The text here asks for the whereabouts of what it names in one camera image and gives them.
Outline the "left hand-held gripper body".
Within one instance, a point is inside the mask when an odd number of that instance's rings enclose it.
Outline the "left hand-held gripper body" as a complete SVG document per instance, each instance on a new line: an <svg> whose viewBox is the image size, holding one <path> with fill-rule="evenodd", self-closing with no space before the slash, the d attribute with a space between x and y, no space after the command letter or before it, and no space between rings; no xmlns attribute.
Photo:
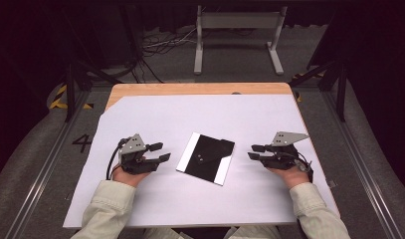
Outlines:
<svg viewBox="0 0 405 239"><path fill-rule="evenodd" d="M144 143L141 136L136 133L120 147L118 152L120 167L133 175L155 171L159 165L159 159L145 158L144 154L148 151L153 151L152 144Z"/></svg>

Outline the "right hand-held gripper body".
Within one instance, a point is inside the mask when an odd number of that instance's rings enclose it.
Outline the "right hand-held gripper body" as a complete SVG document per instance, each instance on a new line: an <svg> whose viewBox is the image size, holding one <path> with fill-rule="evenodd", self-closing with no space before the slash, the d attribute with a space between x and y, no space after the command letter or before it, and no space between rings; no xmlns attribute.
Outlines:
<svg viewBox="0 0 405 239"><path fill-rule="evenodd" d="M287 170L297 166L299 170L309 170L309 162L298 152L295 143L307 139L306 133L278 131L270 144L265 144L270 156L262 156L261 163L266 168Z"/></svg>

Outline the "black photo frame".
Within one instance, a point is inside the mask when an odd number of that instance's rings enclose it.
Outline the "black photo frame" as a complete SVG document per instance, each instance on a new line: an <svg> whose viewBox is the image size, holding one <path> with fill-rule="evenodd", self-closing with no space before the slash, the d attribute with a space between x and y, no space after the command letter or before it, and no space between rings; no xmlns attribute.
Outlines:
<svg viewBox="0 0 405 239"><path fill-rule="evenodd" d="M235 143L193 132L176 167L177 171L223 185Z"/></svg>

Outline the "person's left hand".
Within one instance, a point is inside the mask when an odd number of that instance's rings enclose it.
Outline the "person's left hand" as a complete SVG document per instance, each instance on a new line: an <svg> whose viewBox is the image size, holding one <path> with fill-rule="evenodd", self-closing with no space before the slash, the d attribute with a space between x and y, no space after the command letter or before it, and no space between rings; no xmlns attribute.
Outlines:
<svg viewBox="0 0 405 239"><path fill-rule="evenodd" d="M137 187L138 184L149 175L149 172L140 174L129 174L125 172L120 166L112 171L112 179L114 181L127 184L132 187Z"/></svg>

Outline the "person's right hand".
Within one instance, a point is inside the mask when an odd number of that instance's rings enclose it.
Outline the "person's right hand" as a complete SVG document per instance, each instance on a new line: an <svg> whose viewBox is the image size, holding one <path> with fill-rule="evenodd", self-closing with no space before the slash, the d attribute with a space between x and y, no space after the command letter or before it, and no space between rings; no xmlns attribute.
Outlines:
<svg viewBox="0 0 405 239"><path fill-rule="evenodd" d="M288 189L309 182L307 173L299 170L296 166L287 170L270 168L270 172L276 174Z"/></svg>

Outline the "white paper sheet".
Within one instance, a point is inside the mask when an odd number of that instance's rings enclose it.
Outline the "white paper sheet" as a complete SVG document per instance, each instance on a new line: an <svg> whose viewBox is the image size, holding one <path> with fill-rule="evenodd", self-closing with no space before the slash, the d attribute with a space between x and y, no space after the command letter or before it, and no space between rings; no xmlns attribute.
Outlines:
<svg viewBox="0 0 405 239"><path fill-rule="evenodd" d="M112 152L121 139L136 133L146 143L161 142L170 158L139 184L128 226L293 223L293 203L286 186L248 156L252 145L271 143L279 131L307 132L291 95L124 97L100 117L64 225L81 227ZM194 132L234 142L223 184L177 171Z"/></svg>

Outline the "yellow black floor tape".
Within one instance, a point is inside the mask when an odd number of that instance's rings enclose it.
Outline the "yellow black floor tape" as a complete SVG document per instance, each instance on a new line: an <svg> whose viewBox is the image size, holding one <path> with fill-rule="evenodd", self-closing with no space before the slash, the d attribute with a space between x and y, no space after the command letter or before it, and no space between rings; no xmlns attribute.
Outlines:
<svg viewBox="0 0 405 239"><path fill-rule="evenodd" d="M67 92L67 85L63 84L60 86L58 89L53 101L50 103L49 109L67 109L68 104L62 103L61 98L64 93ZM84 104L83 109L84 110L90 110L94 108L94 104Z"/></svg>
<svg viewBox="0 0 405 239"><path fill-rule="evenodd" d="M303 75L304 75L304 74L295 74L295 75L292 77L292 81L301 78ZM324 76L324 73L319 73L319 74L313 75L312 78L313 78L313 79L322 79L323 76ZM294 96L295 96L295 99L296 99L296 102L297 102L297 103L300 103L300 102L302 101L302 96L301 96L300 92L294 91Z"/></svg>

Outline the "wooden table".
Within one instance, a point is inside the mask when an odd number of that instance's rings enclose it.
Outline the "wooden table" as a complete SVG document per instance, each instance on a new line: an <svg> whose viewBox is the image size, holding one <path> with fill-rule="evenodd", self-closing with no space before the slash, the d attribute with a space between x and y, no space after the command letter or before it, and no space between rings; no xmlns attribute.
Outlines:
<svg viewBox="0 0 405 239"><path fill-rule="evenodd" d="M194 96L194 95L291 95L286 84L147 84L116 85L109 97L109 109L124 97Z"/></svg>

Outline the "person's right leg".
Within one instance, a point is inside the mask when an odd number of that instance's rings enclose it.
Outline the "person's right leg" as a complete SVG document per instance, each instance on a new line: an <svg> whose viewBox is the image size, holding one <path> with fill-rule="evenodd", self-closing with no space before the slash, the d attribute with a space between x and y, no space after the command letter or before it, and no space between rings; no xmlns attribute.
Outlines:
<svg viewBox="0 0 405 239"><path fill-rule="evenodd" d="M276 226L231 227L223 239L282 239Z"/></svg>

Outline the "person's leg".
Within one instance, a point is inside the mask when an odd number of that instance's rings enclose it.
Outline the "person's leg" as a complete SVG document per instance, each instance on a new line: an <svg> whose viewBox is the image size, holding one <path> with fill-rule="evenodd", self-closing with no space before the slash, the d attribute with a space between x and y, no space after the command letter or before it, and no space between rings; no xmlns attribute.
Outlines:
<svg viewBox="0 0 405 239"><path fill-rule="evenodd" d="M231 227L223 239L282 239L276 226Z"/></svg>
<svg viewBox="0 0 405 239"><path fill-rule="evenodd" d="M149 228L143 232L142 239L193 239L183 232L177 233L171 228Z"/></svg>

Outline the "person's left leg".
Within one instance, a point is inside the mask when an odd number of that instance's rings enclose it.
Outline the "person's left leg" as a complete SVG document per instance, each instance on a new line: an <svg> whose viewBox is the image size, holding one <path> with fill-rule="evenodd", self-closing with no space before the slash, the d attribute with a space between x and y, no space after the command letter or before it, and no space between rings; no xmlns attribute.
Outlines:
<svg viewBox="0 0 405 239"><path fill-rule="evenodd" d="M143 232L142 239L193 239L183 232L177 233L171 228L149 228Z"/></svg>

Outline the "black metal stand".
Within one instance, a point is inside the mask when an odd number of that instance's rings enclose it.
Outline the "black metal stand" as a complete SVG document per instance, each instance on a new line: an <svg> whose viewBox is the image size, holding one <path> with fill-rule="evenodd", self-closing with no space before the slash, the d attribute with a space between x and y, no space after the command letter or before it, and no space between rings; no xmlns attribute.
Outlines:
<svg viewBox="0 0 405 239"><path fill-rule="evenodd" d="M323 73L323 77L319 80L317 86L321 91L329 92L334 85L337 85L335 109L338 118L341 121L345 121L344 104L347 84L347 70L343 62L332 61L322 66L318 66L312 70L307 71L300 77L292 79L289 82L289 85L291 88L296 87L320 73Z"/></svg>
<svg viewBox="0 0 405 239"><path fill-rule="evenodd" d="M82 59L75 48L75 41L77 39L75 28L72 26L69 17L66 14L66 9L63 7L60 10L60 19L62 21L61 31L64 31L63 36L65 40L63 43L66 46L65 52L67 53L67 59L69 64L66 68L66 86L67 86L67 100L68 100L68 113L66 121L71 121L78 111L75 85L79 86L80 91L88 92L93 86L92 79L87 75L87 72L91 72L98 78L112 85L119 84L120 80L104 73L102 70L97 69L93 64L88 63Z"/></svg>

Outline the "grey metal stand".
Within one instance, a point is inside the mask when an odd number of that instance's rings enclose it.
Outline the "grey metal stand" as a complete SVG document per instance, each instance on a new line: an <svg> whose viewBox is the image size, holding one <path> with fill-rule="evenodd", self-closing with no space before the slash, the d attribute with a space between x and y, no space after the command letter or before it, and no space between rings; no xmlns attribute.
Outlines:
<svg viewBox="0 0 405 239"><path fill-rule="evenodd" d="M278 42L287 15L287 7L273 12L204 12L197 9L196 51L194 74L200 75L203 67L203 30L204 29L273 29L273 38L266 44L275 72L281 76L284 69L277 52Z"/></svg>

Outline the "metal floor rail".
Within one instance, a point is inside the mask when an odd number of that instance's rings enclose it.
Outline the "metal floor rail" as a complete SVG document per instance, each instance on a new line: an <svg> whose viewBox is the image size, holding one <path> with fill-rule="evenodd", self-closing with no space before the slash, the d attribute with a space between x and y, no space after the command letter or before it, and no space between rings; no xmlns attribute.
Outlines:
<svg viewBox="0 0 405 239"><path fill-rule="evenodd" d="M333 115L337 127L342 134L343 140L348 147L353 167L362 183L365 193L378 217L387 239L404 239L383 198L381 189L363 160L361 152L357 147L347 124L340 119L336 111L336 102L333 99L332 94L322 93L321 95Z"/></svg>
<svg viewBox="0 0 405 239"><path fill-rule="evenodd" d="M10 229L6 233L4 239L20 239L26 225L32 216L47 184L54 171L54 168L59 160L62 148L70 134L86 100L89 97L89 92L79 92L78 98L74 102L75 109L73 110L70 119L64 122L55 143L53 144L49 154L44 161L38 175L32 183L28 194L19 209L15 219L13 220Z"/></svg>

